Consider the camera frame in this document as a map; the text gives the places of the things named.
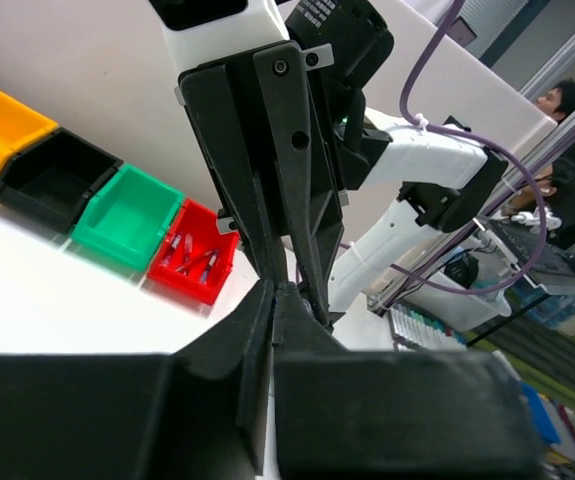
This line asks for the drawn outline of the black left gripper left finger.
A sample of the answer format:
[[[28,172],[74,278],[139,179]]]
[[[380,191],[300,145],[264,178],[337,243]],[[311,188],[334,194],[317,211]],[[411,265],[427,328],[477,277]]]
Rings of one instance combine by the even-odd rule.
[[[0,355],[0,479],[252,479],[273,285],[173,354]]]

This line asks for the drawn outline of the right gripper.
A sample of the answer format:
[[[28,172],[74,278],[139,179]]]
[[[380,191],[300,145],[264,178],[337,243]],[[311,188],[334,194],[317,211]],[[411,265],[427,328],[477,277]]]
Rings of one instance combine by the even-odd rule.
[[[244,252],[258,276],[277,285],[286,263],[271,219],[275,147],[301,289],[318,322],[330,325],[328,281],[343,233],[331,163],[337,187],[355,191],[377,160],[362,147],[385,148],[382,134],[364,132],[363,88],[392,53],[394,36],[368,1],[300,1],[286,26],[303,48],[308,76],[298,44],[284,41],[182,73],[178,87]]]

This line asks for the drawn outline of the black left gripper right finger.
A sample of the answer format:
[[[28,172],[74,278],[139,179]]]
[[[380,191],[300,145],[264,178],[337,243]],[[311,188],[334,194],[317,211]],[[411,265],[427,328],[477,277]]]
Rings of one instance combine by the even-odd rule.
[[[543,447],[517,382],[479,351],[351,351],[297,287],[274,312],[284,479],[538,479]]]

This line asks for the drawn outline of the red gel pen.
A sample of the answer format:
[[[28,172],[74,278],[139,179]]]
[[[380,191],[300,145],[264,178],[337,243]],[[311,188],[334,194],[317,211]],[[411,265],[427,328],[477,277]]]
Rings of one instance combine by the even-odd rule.
[[[202,253],[200,253],[199,255],[192,257],[188,262],[186,263],[182,263],[177,269],[176,271],[178,273],[183,273],[185,274],[187,271],[189,271],[195,264],[203,261],[205,258],[209,258],[210,256],[210,252],[213,250],[206,250],[203,251]]]

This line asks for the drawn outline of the blue capped pen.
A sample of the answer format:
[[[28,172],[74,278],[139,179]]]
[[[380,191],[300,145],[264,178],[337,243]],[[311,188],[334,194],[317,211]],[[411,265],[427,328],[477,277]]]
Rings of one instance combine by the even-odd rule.
[[[201,284],[207,283],[209,274],[210,274],[213,266],[217,262],[218,257],[219,257],[219,251],[218,250],[214,249],[213,251],[210,252],[209,260],[208,260],[207,264],[205,265],[205,267],[201,273],[201,276],[199,277],[199,282]]]

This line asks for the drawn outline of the dark red capped pen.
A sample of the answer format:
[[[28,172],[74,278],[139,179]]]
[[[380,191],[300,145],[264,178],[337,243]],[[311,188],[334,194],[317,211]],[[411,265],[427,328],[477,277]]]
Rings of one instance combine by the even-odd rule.
[[[163,256],[163,259],[161,261],[161,265],[162,266],[169,266],[173,256],[175,255],[176,250],[178,249],[179,244],[182,241],[182,234],[176,234],[173,239],[170,241],[167,250]]]

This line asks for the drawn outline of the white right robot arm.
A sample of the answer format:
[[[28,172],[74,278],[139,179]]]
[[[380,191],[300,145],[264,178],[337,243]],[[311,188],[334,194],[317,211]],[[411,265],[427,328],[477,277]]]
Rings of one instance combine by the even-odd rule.
[[[509,153],[412,117],[366,127],[394,47],[367,1],[157,1],[176,93],[258,281],[177,355],[164,479],[535,479],[520,390],[478,351],[352,351],[333,325],[416,244],[473,219]]]

